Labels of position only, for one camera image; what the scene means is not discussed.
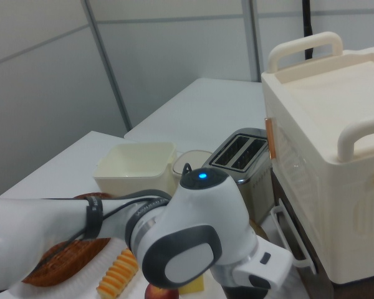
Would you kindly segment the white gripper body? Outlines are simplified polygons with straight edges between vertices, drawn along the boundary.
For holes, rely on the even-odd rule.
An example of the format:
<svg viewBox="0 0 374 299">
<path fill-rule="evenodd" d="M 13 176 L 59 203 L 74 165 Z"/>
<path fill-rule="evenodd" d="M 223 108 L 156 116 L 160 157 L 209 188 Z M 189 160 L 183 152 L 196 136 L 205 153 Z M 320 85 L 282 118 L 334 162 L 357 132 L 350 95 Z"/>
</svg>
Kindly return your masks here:
<svg viewBox="0 0 374 299">
<path fill-rule="evenodd" d="M 225 286 L 225 295 L 227 298 L 265 298 L 269 291 L 280 289 L 291 267 L 290 253 L 262 252 L 232 269 L 235 285 Z"/>
</svg>

